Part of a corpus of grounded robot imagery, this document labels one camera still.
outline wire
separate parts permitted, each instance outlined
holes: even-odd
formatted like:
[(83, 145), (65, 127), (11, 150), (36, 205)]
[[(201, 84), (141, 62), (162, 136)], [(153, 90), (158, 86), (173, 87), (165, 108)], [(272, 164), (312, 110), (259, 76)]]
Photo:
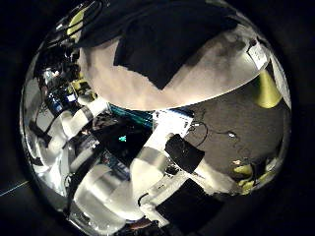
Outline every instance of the wire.
[(145, 196), (147, 196), (149, 193), (145, 193), (144, 195), (142, 195), (139, 199), (138, 199), (138, 206), (141, 206), (141, 199), (144, 198)]
[[(208, 129), (207, 124), (202, 122), (202, 121), (195, 121), (195, 122), (193, 122), (193, 124), (201, 124), (206, 128), (206, 134), (205, 134), (204, 138), (196, 145), (196, 148), (197, 148), (198, 146), (200, 146), (201, 144), (203, 144), (205, 142), (205, 140), (209, 134), (209, 129)], [(196, 130), (195, 126), (193, 125), (192, 127), (193, 127), (193, 130), (191, 130), (191, 131), (195, 131)]]

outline yellow object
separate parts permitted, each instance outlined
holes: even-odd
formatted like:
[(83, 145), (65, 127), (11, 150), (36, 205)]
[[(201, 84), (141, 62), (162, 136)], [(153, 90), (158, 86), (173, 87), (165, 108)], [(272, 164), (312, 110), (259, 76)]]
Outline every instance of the yellow object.
[(246, 184), (243, 185), (243, 193), (242, 195), (247, 195), (250, 193), (250, 191), (252, 190), (254, 186), (254, 181), (250, 181), (250, 182), (247, 182)]
[(261, 107), (273, 108), (283, 98), (277, 89), (276, 83), (266, 70), (262, 71), (254, 81), (254, 86), (254, 99), (257, 105)]
[(234, 172), (244, 174), (244, 175), (250, 175), (250, 176), (253, 174), (253, 170), (250, 165), (238, 166), (234, 168)]
[(81, 88), (81, 84), (86, 83), (86, 82), (87, 81), (84, 79), (79, 79), (79, 80), (72, 82), (71, 85), (73, 86), (73, 89), (79, 90)]
[[(83, 19), (83, 16), (84, 16), (84, 13), (86, 11), (86, 8), (85, 9), (82, 9), (80, 12), (78, 12), (76, 14), (76, 16), (73, 17), (73, 19), (71, 19), (70, 21), (70, 24), (69, 24), (69, 27), (71, 27), (72, 25), (78, 23), (79, 21), (81, 21)], [(80, 27), (81, 27), (82, 23), (80, 24), (77, 24), (76, 26), (72, 27), (72, 28), (68, 28), (67, 29), (67, 34), (71, 34), (73, 33), (75, 30), (78, 30)], [(72, 38), (76, 38), (76, 33), (71, 35)]]

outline gray fabric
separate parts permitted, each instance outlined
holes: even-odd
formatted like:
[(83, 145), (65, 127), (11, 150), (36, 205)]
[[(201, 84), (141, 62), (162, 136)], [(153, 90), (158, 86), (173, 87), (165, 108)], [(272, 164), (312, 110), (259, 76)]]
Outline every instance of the gray fabric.
[[(195, 120), (204, 122), (209, 129), (198, 147), (206, 152), (204, 158), (217, 171), (234, 178), (241, 177), (233, 171), (235, 167), (264, 160), (273, 154), (283, 137), (287, 106), (281, 101), (274, 108), (262, 108), (255, 104), (252, 89), (249, 84), (188, 107), (195, 112)], [(229, 136), (227, 131), (238, 138)], [(200, 125), (185, 139), (197, 145), (205, 134), (206, 128)]]

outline fisheye lens view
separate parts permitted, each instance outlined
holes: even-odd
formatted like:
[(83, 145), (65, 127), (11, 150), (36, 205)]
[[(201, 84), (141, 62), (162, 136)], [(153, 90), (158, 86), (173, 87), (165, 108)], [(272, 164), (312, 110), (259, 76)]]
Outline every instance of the fisheye lens view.
[(12, 116), (28, 177), (1, 197), (35, 191), (60, 235), (278, 232), (255, 208), (291, 193), (296, 91), (260, 22), (221, 0), (69, 5), (24, 63)]

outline black cloth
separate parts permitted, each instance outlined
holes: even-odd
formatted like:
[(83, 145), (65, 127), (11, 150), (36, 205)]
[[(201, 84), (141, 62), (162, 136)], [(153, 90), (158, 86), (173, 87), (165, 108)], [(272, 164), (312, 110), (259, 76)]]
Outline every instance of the black cloth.
[(233, 10), (201, 0), (116, 0), (83, 28), (77, 46), (94, 47), (120, 36), (113, 65), (163, 89), (207, 40), (236, 27), (232, 15)]
[(165, 151), (180, 168), (188, 173), (194, 172), (205, 155), (204, 151), (192, 146), (179, 135), (174, 135), (167, 141)]

